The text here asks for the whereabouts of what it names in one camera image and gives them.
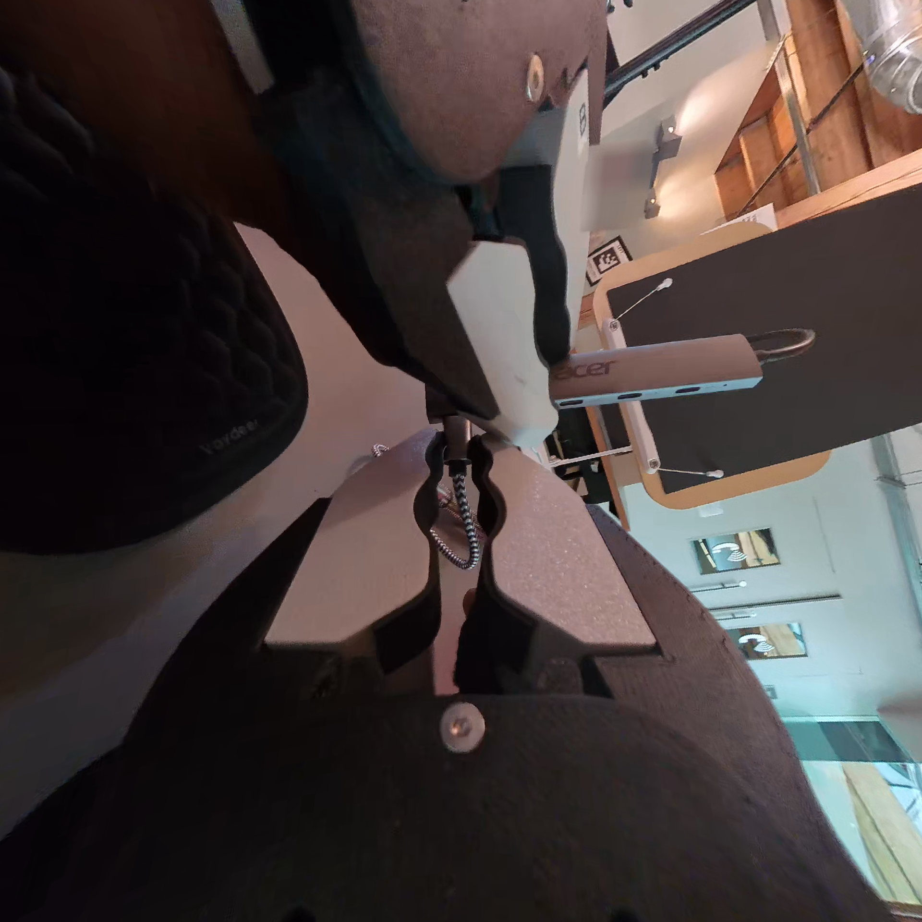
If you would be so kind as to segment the framed black-white marker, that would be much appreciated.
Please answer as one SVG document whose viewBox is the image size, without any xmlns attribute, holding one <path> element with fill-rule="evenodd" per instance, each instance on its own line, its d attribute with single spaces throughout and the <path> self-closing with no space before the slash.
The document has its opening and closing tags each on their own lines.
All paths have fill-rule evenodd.
<svg viewBox="0 0 922 922">
<path fill-rule="evenodd" d="M 585 263 L 586 285 L 592 289 L 607 272 L 631 261 L 631 252 L 623 237 L 607 232 L 592 235 Z"/>
</svg>

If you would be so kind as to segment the wall window with white sign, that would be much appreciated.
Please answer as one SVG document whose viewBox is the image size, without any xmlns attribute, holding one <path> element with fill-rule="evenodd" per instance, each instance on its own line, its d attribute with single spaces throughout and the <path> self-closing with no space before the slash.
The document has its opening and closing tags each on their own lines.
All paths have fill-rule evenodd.
<svg viewBox="0 0 922 922">
<path fill-rule="evenodd" d="M 699 537 L 691 542 L 702 575 L 751 570 L 780 565 L 770 528 L 755 528 L 732 534 Z"/>
<path fill-rule="evenodd" d="M 727 628 L 726 633 L 749 661 L 802 658 L 808 655 L 798 622 Z"/>
</svg>

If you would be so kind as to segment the metal air duct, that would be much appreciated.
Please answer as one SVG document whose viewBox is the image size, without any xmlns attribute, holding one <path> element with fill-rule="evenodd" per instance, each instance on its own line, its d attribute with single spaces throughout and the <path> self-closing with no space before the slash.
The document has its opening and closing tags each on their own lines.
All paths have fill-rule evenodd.
<svg viewBox="0 0 922 922">
<path fill-rule="evenodd" d="M 921 2 L 844 1 L 870 86 L 921 114 Z"/>
</svg>

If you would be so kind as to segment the silver usb hub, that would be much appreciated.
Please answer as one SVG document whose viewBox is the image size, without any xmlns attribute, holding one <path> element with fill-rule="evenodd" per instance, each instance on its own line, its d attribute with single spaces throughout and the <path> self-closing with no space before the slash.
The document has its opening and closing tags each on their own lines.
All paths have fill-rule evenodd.
<svg viewBox="0 0 922 922">
<path fill-rule="evenodd" d="M 551 370 L 558 409 L 721 394 L 753 388 L 763 368 L 741 334 L 571 355 Z"/>
</svg>

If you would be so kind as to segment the dark panel with wooden rim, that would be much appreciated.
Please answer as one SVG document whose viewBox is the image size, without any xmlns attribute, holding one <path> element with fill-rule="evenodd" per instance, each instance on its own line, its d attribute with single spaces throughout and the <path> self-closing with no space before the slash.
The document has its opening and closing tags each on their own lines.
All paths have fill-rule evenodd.
<svg viewBox="0 0 922 922">
<path fill-rule="evenodd" d="M 833 450 L 920 423 L 919 155 L 609 273 L 583 320 L 640 340 L 808 328 L 815 344 L 751 390 L 644 408 L 661 470 L 620 408 L 646 494 L 670 510 L 809 478 Z"/>
</svg>

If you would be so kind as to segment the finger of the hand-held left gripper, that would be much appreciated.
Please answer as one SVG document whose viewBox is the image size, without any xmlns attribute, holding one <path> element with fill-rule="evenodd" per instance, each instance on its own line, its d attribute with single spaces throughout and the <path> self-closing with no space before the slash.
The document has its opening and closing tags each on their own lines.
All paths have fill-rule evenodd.
<svg viewBox="0 0 922 922">
<path fill-rule="evenodd" d="M 588 233 L 598 227 L 596 203 L 605 183 L 610 153 L 589 138 L 587 94 L 571 94 L 562 106 L 555 155 L 555 225 L 558 235 Z"/>
<path fill-rule="evenodd" d="M 501 169 L 495 199 L 471 192 L 474 239 L 447 290 L 497 409 L 469 411 L 508 444 L 536 448 L 556 427 L 550 369 L 570 352 L 569 266 L 550 166 Z"/>
</svg>

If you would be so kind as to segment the white mounting bar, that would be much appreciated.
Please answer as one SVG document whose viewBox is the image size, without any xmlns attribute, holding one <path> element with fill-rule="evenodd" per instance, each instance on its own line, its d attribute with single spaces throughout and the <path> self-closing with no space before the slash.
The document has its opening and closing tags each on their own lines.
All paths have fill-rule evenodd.
<svg viewBox="0 0 922 922">
<path fill-rule="evenodd" d="M 620 322 L 608 317 L 600 326 L 600 333 L 611 350 L 625 349 L 627 344 Z M 655 445 L 653 433 L 638 400 L 619 405 L 626 431 L 631 441 L 632 451 L 643 476 L 652 476 L 660 470 L 660 457 Z"/>
</svg>

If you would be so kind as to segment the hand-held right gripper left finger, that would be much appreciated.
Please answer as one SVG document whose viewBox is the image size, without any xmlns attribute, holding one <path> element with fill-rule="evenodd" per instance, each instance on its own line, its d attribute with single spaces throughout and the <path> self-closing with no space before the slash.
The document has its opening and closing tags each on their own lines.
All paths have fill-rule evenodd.
<svg viewBox="0 0 922 922">
<path fill-rule="evenodd" d="M 421 430 L 334 493 L 265 635 L 277 651 L 370 660 L 384 676 L 423 654 L 442 618 L 438 512 L 444 438 Z"/>
</svg>

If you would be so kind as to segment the wooden ceiling beams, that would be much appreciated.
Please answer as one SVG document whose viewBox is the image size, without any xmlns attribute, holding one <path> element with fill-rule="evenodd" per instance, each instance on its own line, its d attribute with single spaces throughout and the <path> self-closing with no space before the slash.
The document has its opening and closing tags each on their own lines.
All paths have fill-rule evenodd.
<svg viewBox="0 0 922 922">
<path fill-rule="evenodd" d="M 714 174 L 725 220 L 806 198 L 916 153 L 921 118 L 882 98 L 844 2 L 786 2 L 781 50 Z"/>
</svg>

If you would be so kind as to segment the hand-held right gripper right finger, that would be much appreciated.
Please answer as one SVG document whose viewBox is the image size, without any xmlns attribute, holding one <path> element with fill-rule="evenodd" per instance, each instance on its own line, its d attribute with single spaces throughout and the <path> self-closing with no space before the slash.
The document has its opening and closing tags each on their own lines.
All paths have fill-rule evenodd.
<svg viewBox="0 0 922 922">
<path fill-rule="evenodd" d="M 659 644 L 586 505 L 494 436 L 473 439 L 486 541 L 460 630 L 457 688 L 604 688 L 601 659 Z"/>
</svg>

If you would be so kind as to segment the black quilted cushion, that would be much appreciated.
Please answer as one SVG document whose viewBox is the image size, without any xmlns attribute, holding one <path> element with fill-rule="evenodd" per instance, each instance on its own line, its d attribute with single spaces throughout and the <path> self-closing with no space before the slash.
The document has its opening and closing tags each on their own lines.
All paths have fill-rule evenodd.
<svg viewBox="0 0 922 922">
<path fill-rule="evenodd" d="M 1 547 L 130 546 L 291 444 L 308 379 L 236 227 L 2 68 Z"/>
</svg>

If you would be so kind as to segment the black ceiling track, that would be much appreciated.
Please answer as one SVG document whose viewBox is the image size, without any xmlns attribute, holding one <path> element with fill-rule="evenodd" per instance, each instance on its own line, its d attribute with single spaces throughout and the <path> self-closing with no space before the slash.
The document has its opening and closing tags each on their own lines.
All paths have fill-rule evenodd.
<svg viewBox="0 0 922 922">
<path fill-rule="evenodd" d="M 719 28 L 732 17 L 756 5 L 756 1 L 720 1 L 704 12 L 671 31 L 653 46 L 620 63 L 606 75 L 603 108 L 607 108 L 634 80 L 644 79 L 659 70 L 662 63 L 684 50 L 708 33 Z"/>
</svg>

